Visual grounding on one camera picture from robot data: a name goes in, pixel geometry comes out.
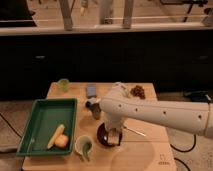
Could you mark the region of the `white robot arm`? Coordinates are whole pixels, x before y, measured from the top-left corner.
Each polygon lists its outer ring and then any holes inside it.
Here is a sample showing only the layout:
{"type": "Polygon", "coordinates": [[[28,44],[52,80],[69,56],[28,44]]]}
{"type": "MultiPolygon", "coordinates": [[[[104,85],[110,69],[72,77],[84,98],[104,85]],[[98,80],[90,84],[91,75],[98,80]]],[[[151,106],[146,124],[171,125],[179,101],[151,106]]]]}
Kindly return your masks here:
{"type": "Polygon", "coordinates": [[[148,101],[129,97],[127,86],[113,83],[99,102],[104,122],[98,141],[108,147],[120,145],[124,118],[132,118],[213,139],[213,103],[148,101]]]}

